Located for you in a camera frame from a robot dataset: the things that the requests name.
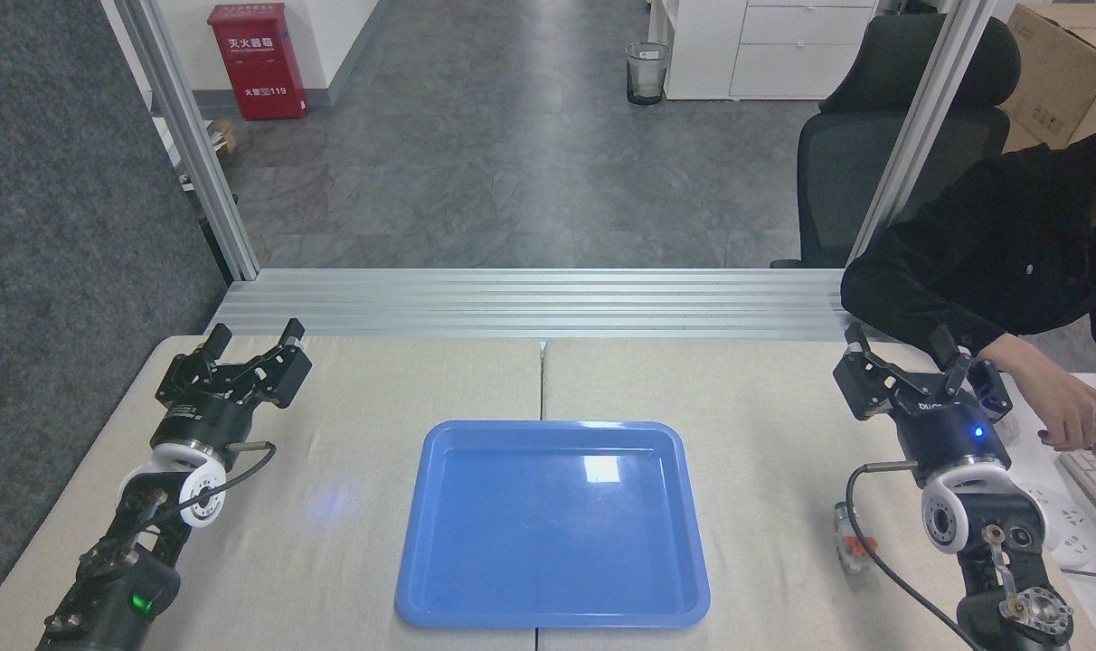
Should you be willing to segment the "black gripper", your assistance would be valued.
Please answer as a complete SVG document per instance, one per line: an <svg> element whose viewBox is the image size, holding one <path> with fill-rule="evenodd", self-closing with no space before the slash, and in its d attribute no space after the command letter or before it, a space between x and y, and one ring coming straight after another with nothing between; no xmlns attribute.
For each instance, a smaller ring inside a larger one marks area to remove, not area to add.
<svg viewBox="0 0 1096 651"><path fill-rule="evenodd" d="M861 323L845 330L848 346L833 378L856 420L890 413L895 401L898 439L904 457L917 462L913 482L921 489L933 478L969 462L1000 462L1011 468L998 422L1012 409L998 368L978 359L954 341L948 326L931 333L937 373L904 372L872 354Z"/></svg>
<svg viewBox="0 0 1096 651"><path fill-rule="evenodd" d="M232 331L218 323L191 354L178 354L159 384L156 399L165 416L155 432L155 448L176 444L230 454L246 442L260 402L290 407L312 363L301 346L306 329L292 318L279 342L265 354L239 365L219 365Z"/></svg>

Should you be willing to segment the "person's hand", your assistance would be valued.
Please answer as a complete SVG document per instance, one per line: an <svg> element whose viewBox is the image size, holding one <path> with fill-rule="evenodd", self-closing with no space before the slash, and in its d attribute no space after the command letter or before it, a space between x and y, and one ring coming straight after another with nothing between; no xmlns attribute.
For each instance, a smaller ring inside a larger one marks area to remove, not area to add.
<svg viewBox="0 0 1096 651"><path fill-rule="evenodd" d="M1089 384L1052 373L1029 392L1028 403L1043 422L1039 436L1048 448L1096 455L1096 391Z"/></svg>

